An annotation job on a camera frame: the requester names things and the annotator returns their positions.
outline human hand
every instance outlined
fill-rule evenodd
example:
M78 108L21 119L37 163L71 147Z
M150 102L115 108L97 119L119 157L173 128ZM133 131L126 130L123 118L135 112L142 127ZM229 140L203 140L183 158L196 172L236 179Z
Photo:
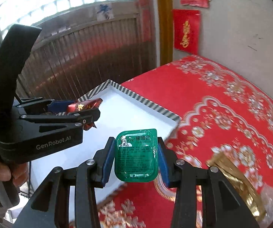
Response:
M13 184L16 187L23 185L29 178L28 174L28 164L15 165L11 168L0 162L0 181L10 181L11 176L13 176Z

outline red tablecloth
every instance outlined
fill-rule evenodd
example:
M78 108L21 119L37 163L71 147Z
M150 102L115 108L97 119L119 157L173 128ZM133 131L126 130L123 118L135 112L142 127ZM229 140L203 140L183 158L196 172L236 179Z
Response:
M190 56L142 74L123 86L181 116L166 142L178 158L207 168L223 151L260 192L273 187L273 100L229 69ZM197 227L201 227L201 189ZM99 212L102 227L170 227L175 192L160 176L128 183Z

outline gold foil package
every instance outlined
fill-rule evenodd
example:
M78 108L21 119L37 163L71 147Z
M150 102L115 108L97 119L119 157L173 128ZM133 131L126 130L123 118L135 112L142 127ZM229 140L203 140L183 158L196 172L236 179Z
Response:
M244 174L225 156L224 153L213 155L206 164L209 167L216 166L219 168L239 193L257 221L261 221L264 218L266 211L260 195L248 181L246 176L244 176Z

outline metal screw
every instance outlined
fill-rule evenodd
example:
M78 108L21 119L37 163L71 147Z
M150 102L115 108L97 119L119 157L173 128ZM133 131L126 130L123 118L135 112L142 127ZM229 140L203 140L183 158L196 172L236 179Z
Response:
M219 169L216 166L211 166L210 170L214 173L218 172Z
M177 159L177 161L175 163L178 165L183 165L183 164L185 164L185 161L183 159Z
M88 159L87 161L86 161L86 164L87 165L93 165L95 163L95 160L94 159Z
M55 173L59 173L59 172L61 172L61 170L62 170L61 167L55 167L55 168L54 168L54 172L55 172Z

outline blue gripper pad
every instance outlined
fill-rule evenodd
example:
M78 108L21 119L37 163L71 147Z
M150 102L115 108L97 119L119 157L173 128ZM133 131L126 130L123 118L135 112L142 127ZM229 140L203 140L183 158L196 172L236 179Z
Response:
M162 180L164 184L166 185L166 187L168 187L170 184L169 169L168 169L168 165L167 165L160 143L158 143L158 155L159 155L159 168L160 168Z
M48 111L52 113L65 112L68 105L75 103L75 100L61 100L61 101L52 101L51 104L47 105Z
M116 140L113 137L110 137L107 141L107 145L105 148L109 146L109 150L107 152L106 160L103 165L103 175L102 175L102 184L105 184L109 181L109 176L111 173L111 168L114 160L114 153L116 148Z

